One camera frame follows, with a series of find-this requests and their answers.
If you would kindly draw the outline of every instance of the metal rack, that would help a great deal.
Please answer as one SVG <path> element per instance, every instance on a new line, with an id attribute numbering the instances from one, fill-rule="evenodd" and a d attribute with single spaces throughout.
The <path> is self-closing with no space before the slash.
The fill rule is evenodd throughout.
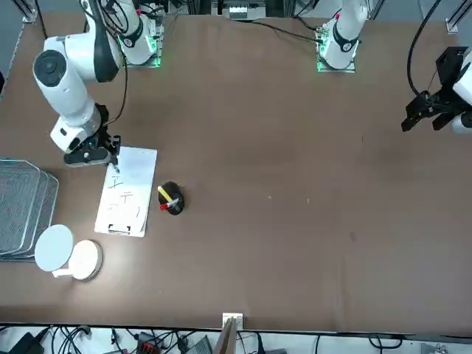
<path id="1" fill-rule="evenodd" d="M 34 262 L 52 220 L 58 180 L 25 160 L 0 159 L 0 261 Z"/>

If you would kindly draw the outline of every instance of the pen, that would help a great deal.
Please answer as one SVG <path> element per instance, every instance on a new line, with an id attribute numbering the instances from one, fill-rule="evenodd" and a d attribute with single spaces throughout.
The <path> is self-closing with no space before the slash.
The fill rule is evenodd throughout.
<path id="1" fill-rule="evenodd" d="M 165 198 L 165 200 L 168 203 L 170 203 L 172 201 L 172 198 L 167 194 L 167 192 L 164 190 L 164 188 L 162 188 L 161 186 L 158 186 L 157 190 L 159 191 L 159 193 L 161 193 L 161 195 Z"/>

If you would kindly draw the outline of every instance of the brown table surface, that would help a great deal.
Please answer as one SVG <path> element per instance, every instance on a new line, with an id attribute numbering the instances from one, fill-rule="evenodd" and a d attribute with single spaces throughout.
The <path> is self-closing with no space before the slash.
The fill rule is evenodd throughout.
<path id="1" fill-rule="evenodd" d="M 291 19 L 274 24 L 306 35 Z M 81 14 L 46 17 L 81 31 Z M 90 282 L 0 264 L 1 322 L 472 334 L 472 138 L 400 123 L 418 23 L 366 23 L 356 74 L 317 73 L 313 45 L 210 16 L 167 28 L 160 69 L 130 70 L 111 133 L 157 149 L 144 238 L 94 233 L 105 168 L 72 169 L 49 138 L 57 114 L 32 76 L 27 26 L 0 105 L 0 151 L 58 177 L 54 223 L 98 241 Z M 426 89 L 454 38 L 429 24 L 413 77 Z M 123 73 L 90 85 L 114 116 Z M 156 186 L 177 181 L 178 217 Z"/>

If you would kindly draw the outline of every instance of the clipboard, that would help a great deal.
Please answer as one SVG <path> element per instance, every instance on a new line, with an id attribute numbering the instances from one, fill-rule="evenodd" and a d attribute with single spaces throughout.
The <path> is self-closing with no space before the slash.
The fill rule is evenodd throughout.
<path id="1" fill-rule="evenodd" d="M 95 232 L 144 237 L 157 150 L 121 147 L 119 173 L 108 166 Z"/>

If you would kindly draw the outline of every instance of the robotic arm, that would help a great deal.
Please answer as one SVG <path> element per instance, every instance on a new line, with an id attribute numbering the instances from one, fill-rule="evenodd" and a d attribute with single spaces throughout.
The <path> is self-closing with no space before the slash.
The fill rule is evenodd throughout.
<path id="1" fill-rule="evenodd" d="M 448 123 L 454 133 L 472 133 L 472 52 L 466 46 L 450 46 L 436 60 L 441 89 L 423 91 L 406 106 L 402 131 L 410 131 L 423 118 L 435 117 L 433 129 Z"/>
<path id="2" fill-rule="evenodd" d="M 131 63 L 144 63 L 156 51 L 148 43 L 151 21 L 138 15 L 133 0 L 80 0 L 89 31 L 48 38 L 35 59 L 36 82 L 59 119 L 51 132 L 68 166 L 117 164 L 121 139 L 108 135 L 108 111 L 91 98 L 86 82 L 112 81 L 122 65 L 119 44 L 106 29 L 105 17 L 121 24 L 123 52 Z"/>
<path id="3" fill-rule="evenodd" d="M 329 37 L 320 56 L 329 67 L 341 70 L 350 65 L 368 13 L 365 0 L 343 0 L 342 9 L 325 25 Z"/>

